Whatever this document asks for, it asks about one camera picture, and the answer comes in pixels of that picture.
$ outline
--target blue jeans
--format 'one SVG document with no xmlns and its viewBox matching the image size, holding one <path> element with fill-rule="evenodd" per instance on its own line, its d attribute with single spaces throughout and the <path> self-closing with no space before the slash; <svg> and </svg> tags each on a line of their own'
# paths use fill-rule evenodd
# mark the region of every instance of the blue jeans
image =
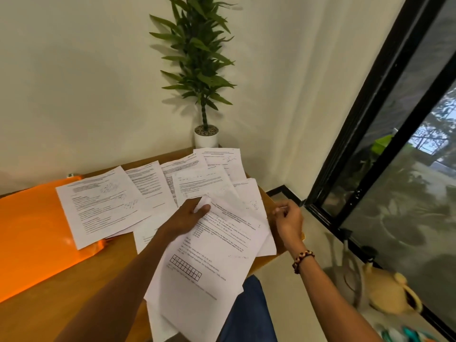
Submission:
<svg viewBox="0 0 456 342">
<path fill-rule="evenodd" d="M 242 285 L 220 332 L 220 342 L 277 342 L 261 284 L 254 275 Z"/>
</svg>

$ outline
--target orange folder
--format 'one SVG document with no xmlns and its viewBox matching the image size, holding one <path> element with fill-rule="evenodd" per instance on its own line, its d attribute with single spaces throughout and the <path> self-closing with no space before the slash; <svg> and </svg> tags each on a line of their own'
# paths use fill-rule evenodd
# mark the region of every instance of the orange folder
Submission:
<svg viewBox="0 0 456 342">
<path fill-rule="evenodd" d="M 0 302 L 98 253 L 104 241 L 77 250 L 56 187 L 72 177 L 0 199 Z"/>
</svg>

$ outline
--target hand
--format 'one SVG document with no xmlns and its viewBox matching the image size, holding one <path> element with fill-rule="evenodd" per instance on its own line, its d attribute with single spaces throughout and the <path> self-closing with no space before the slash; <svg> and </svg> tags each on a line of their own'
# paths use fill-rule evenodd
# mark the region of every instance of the hand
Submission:
<svg viewBox="0 0 456 342">
<path fill-rule="evenodd" d="M 304 217 L 300 208 L 292 200 L 279 201 L 276 205 L 273 214 L 277 231 L 286 249 L 295 258 L 297 254 L 305 251 L 305 246 L 301 240 Z"/>
<path fill-rule="evenodd" d="M 193 212 L 201 198 L 187 199 L 182 206 L 166 221 L 159 230 L 171 240 L 193 229 L 201 217 L 206 215 L 211 206 L 203 205 L 197 212 Z"/>
</svg>

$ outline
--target beaded bracelet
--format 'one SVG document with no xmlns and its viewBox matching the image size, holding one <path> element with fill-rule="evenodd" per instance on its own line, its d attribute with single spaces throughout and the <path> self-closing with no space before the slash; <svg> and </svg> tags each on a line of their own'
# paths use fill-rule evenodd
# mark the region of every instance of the beaded bracelet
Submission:
<svg viewBox="0 0 456 342">
<path fill-rule="evenodd" d="M 293 269 L 295 274 L 299 274 L 299 265 L 305 257 L 312 256 L 315 258 L 315 254 L 312 251 L 305 251 L 304 253 L 299 253 L 299 256 L 293 263 Z"/>
</svg>

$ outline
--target stack of papers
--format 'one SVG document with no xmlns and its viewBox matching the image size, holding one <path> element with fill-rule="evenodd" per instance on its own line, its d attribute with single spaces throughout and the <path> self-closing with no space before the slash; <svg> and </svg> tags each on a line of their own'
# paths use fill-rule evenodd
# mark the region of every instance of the stack of papers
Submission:
<svg viewBox="0 0 456 342">
<path fill-rule="evenodd" d="M 256 256 L 277 253 L 255 179 L 239 149 L 195 149 L 56 188 L 77 249 L 133 232 L 140 253 L 186 199 L 211 205 L 194 229 L 166 249 L 145 295 L 155 342 L 180 331 L 214 341 Z"/>
</svg>

